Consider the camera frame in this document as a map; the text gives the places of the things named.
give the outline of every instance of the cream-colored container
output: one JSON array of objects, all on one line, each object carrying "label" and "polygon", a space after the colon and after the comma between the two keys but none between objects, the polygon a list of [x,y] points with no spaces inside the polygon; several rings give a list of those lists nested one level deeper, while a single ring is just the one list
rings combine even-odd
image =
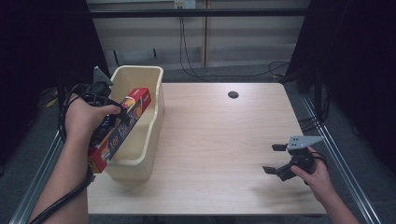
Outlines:
[{"label": "cream-colored container", "polygon": [[147,87],[151,103],[125,138],[105,172],[116,180],[148,179],[163,124],[163,69],[156,66],[119,67],[111,80],[110,98],[116,102],[133,89]]}]

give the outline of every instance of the human hand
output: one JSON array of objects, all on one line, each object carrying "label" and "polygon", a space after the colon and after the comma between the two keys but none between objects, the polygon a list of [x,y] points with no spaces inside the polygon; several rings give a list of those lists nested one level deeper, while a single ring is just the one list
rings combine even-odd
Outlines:
[{"label": "human hand", "polygon": [[[311,153],[316,151],[312,147],[308,147]],[[327,167],[321,160],[315,160],[314,167],[312,168],[312,174],[308,174],[298,166],[291,166],[291,171],[297,176],[302,178],[314,192],[315,198],[320,203],[325,203],[327,199],[333,197],[336,194],[332,181],[330,180]]]},{"label": "human hand", "polygon": [[93,131],[100,125],[104,117],[109,114],[120,113],[120,108],[115,105],[101,107],[88,105],[78,98],[68,108],[65,118],[67,139],[83,140],[89,142]]}]

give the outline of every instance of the electrical outlet plate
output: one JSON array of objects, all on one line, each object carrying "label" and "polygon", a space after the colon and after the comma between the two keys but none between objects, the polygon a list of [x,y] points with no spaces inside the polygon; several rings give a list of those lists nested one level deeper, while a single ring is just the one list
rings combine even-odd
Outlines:
[{"label": "electrical outlet plate", "polygon": [[196,8],[195,0],[174,0],[175,1],[175,9],[193,9]]}]

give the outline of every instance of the black horizontal bar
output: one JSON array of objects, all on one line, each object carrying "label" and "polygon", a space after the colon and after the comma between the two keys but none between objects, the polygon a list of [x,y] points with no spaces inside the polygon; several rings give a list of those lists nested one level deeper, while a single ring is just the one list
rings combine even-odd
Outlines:
[{"label": "black horizontal bar", "polygon": [[93,18],[156,18],[156,17],[295,17],[324,16],[333,13],[324,9],[151,9],[151,10],[91,10]]}]

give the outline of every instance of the wooden tabletop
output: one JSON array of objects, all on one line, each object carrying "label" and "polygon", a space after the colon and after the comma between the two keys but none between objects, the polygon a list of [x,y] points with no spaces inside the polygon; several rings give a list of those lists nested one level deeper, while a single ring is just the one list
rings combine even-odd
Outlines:
[{"label": "wooden tabletop", "polygon": [[282,85],[163,83],[163,95],[149,180],[98,175],[88,188],[90,214],[325,214],[301,178],[282,182],[262,169],[288,163],[289,153],[271,145],[302,134]]}]

